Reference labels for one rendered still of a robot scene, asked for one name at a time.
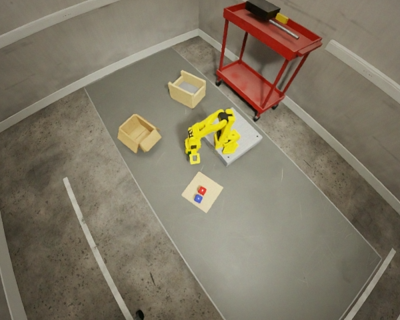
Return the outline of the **blue die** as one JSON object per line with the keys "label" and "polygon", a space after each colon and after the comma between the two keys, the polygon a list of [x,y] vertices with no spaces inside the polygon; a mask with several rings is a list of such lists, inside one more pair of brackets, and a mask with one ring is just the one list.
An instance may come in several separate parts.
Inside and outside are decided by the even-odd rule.
{"label": "blue die", "polygon": [[195,197],[194,201],[200,204],[200,203],[201,203],[201,201],[202,201],[202,198],[203,198],[202,196],[200,196],[200,195],[196,195],[196,197]]}

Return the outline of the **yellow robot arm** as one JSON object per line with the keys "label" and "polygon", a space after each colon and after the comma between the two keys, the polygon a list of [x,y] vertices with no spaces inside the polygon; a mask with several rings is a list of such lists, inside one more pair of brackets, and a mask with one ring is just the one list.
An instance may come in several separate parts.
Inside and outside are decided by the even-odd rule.
{"label": "yellow robot arm", "polygon": [[[219,123],[212,125],[216,118],[218,118]],[[204,121],[194,124],[192,127],[188,128],[189,135],[187,142],[189,142],[190,150],[197,149],[196,138],[201,139],[209,133],[216,131],[214,133],[215,149],[225,147],[222,154],[234,153],[236,148],[239,146],[237,144],[239,135],[234,129],[230,131],[234,122],[235,116],[232,109],[226,109],[225,112],[220,109],[208,116]]]}

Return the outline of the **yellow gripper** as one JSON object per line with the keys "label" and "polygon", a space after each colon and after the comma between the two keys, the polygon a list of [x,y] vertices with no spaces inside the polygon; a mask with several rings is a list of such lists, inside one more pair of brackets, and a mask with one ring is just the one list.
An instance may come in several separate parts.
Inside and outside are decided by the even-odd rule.
{"label": "yellow gripper", "polygon": [[189,142],[187,142],[187,139],[185,140],[186,154],[188,154],[188,151],[191,151],[191,154],[189,155],[191,164],[200,163],[200,158],[199,158],[199,154],[197,153],[197,151],[198,151],[198,149],[201,148],[201,142],[200,142],[200,139],[196,139],[196,140],[197,140],[197,149],[192,149],[192,150],[190,150],[190,148],[189,148]]}

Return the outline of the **red die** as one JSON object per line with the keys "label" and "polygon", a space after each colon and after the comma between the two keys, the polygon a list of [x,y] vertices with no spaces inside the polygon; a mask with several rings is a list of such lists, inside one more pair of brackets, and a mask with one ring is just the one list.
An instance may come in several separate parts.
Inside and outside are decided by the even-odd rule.
{"label": "red die", "polygon": [[198,193],[201,194],[202,196],[204,196],[206,191],[207,191],[207,189],[201,186],[200,189],[198,190]]}

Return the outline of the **beige flat mat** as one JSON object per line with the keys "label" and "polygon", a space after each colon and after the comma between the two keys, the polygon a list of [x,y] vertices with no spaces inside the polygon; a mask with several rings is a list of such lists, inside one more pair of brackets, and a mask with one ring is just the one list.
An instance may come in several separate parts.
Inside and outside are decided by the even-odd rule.
{"label": "beige flat mat", "polygon": [[[204,196],[198,193],[201,186],[207,189]],[[222,189],[222,186],[198,172],[186,190],[184,190],[182,196],[207,213]],[[194,201],[196,195],[203,197],[200,204]]]}

